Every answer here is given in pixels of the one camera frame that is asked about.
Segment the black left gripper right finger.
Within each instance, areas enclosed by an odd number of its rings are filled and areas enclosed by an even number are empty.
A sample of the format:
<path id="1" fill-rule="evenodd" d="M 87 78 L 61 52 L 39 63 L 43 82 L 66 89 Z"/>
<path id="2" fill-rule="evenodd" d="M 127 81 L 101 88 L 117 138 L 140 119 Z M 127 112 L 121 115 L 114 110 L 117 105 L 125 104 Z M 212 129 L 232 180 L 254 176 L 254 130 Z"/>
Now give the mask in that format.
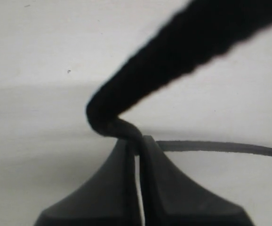
<path id="1" fill-rule="evenodd" d="M 147 226 L 251 226 L 246 211 L 186 176 L 151 136 L 140 151 L 140 184 Z"/>

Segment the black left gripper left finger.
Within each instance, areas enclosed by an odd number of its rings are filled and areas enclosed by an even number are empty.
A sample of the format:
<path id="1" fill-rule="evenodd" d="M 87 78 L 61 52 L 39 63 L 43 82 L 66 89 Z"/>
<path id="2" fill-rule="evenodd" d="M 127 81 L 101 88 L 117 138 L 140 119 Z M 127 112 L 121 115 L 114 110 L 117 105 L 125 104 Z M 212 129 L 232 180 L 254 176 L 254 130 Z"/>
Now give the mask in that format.
<path id="1" fill-rule="evenodd" d="M 102 167 L 80 188 L 43 210 L 37 226 L 140 226 L 134 154 L 118 140 Z"/>

